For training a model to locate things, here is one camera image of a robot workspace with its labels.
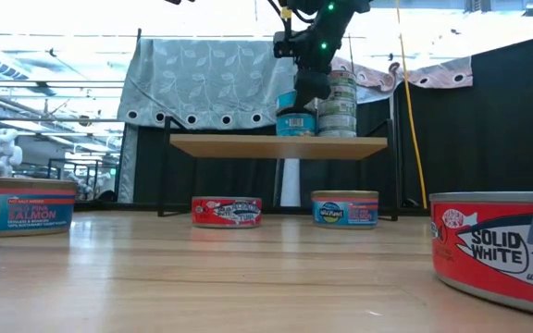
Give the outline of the white robot figure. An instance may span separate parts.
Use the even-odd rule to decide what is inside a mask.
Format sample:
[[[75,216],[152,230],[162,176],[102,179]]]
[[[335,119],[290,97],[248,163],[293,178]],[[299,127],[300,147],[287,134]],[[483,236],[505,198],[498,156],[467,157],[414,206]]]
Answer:
[[[22,163],[22,149],[15,144],[16,129],[0,129],[0,177],[11,178],[13,167]]]

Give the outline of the white curtain strip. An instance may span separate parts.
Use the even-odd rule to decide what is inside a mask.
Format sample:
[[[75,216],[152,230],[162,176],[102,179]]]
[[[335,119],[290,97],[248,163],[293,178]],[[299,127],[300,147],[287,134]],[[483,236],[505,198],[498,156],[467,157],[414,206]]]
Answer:
[[[299,160],[285,159],[281,182],[281,206],[296,207],[301,205],[299,183]]]

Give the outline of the gold lid pink salmon can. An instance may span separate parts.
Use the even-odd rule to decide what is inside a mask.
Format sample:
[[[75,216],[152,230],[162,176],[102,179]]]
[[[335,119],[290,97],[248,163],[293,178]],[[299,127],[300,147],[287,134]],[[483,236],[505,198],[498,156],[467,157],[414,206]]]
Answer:
[[[72,181],[0,177],[0,237],[69,231],[76,197]]]
[[[377,191],[313,191],[314,225],[322,228],[375,228]]]

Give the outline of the red solid white tuna can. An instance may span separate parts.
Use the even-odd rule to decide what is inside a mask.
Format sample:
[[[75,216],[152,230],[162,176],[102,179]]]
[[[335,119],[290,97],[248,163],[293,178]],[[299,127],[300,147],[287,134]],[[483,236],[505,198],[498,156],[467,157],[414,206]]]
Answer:
[[[439,280],[533,314],[533,191],[440,192],[429,203]]]
[[[262,200],[255,197],[194,196],[192,224],[198,228],[257,228]]]

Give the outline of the grey leaf pattern curtain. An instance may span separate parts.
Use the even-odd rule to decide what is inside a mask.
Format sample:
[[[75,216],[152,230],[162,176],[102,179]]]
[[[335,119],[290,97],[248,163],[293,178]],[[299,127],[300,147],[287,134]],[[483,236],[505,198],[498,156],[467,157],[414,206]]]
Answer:
[[[247,130],[276,121],[296,67],[267,40],[142,38],[130,61],[118,119],[159,127],[166,116],[191,130]]]

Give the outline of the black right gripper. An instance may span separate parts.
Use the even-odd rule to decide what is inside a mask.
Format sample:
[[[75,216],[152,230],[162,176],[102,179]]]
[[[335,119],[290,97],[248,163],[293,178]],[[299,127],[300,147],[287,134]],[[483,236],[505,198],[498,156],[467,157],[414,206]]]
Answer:
[[[299,69],[294,80],[293,108],[304,108],[313,99],[330,95],[326,73],[353,16],[353,11],[320,11],[312,25],[293,36],[294,62]]]

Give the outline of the black curtain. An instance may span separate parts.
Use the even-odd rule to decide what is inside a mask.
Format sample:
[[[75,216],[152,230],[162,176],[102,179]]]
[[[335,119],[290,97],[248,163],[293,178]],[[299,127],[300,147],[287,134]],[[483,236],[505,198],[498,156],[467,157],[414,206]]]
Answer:
[[[155,205],[161,174],[167,173],[166,203],[189,204],[193,196],[259,197],[271,206],[280,196],[281,163],[276,159],[194,158],[171,146],[161,167],[163,130],[137,129],[133,201]]]
[[[361,134],[397,114],[403,205],[439,192],[533,191],[533,40],[474,55],[472,70],[471,87],[411,85],[359,105]]]

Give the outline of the pink curtain with eyelets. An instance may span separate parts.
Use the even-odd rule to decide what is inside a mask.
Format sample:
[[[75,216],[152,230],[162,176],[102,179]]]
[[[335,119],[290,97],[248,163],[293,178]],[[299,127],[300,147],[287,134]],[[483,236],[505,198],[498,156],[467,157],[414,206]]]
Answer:
[[[368,104],[389,98],[403,83],[404,73],[410,85],[424,89],[458,89],[473,85],[472,59],[457,58],[429,67],[403,70],[401,61],[391,61],[380,68],[351,63],[348,59],[335,57],[332,69],[353,73],[354,100]]]

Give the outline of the wooden shelf black metal legs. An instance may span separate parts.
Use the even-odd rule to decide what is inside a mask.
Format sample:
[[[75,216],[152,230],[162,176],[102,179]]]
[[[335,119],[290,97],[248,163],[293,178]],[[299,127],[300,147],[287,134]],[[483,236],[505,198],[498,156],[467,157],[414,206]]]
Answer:
[[[395,147],[393,121],[385,119],[364,137],[280,137],[268,135],[190,134],[176,119],[164,120],[156,212],[167,216],[169,149],[196,158],[305,159],[361,161]]]

